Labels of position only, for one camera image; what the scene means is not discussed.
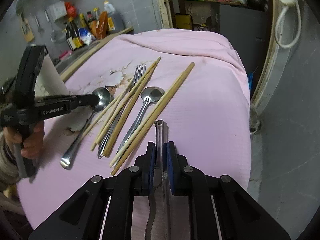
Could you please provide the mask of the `person's left hand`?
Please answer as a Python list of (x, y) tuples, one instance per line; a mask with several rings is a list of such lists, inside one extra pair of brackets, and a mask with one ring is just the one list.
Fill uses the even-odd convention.
[(14, 151), (15, 144), (23, 144), (21, 149), (22, 157), (27, 159), (36, 159), (40, 156), (43, 148), (44, 138), (44, 121), (38, 122), (33, 129), (33, 133), (27, 138), (23, 139), (20, 133), (11, 127), (3, 128), (3, 135), (10, 153), (16, 157)]

